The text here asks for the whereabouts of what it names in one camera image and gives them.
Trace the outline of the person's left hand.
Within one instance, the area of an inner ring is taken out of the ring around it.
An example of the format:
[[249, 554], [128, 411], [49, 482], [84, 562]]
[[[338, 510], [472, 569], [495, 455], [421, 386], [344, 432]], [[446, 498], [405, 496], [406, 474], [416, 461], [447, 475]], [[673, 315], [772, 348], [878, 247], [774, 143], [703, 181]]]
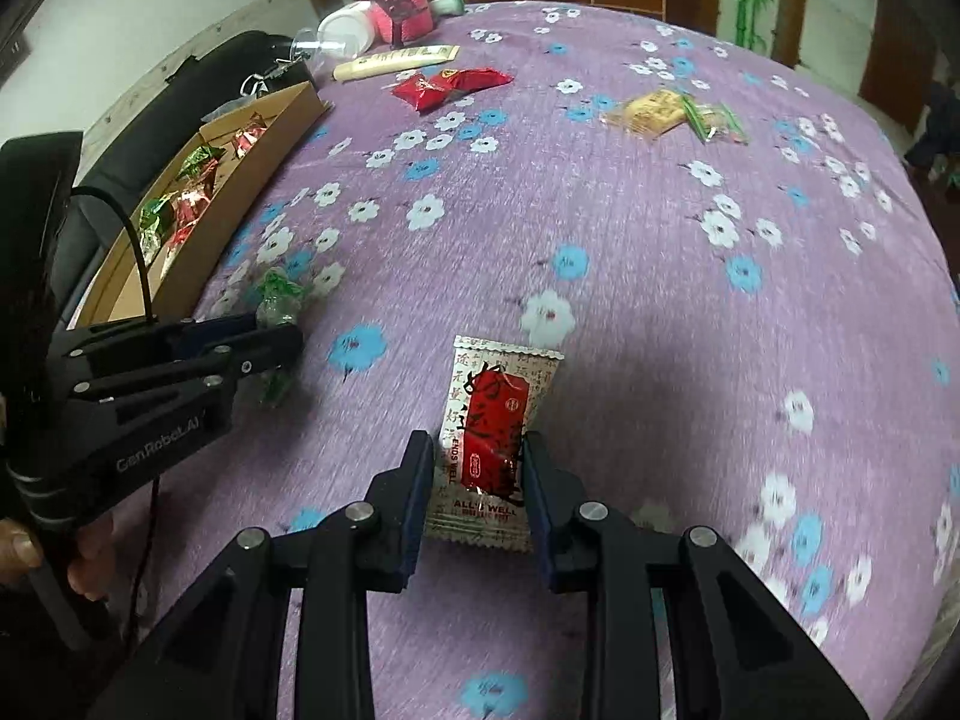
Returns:
[[2, 554], [0, 577], [3, 587], [14, 587], [25, 580], [31, 571], [53, 562], [64, 567], [68, 585], [86, 600], [101, 600], [107, 595], [116, 577], [116, 548], [114, 548], [114, 515], [110, 512], [78, 530], [73, 546], [44, 541], [36, 533], [16, 522], [3, 518], [0, 523]]

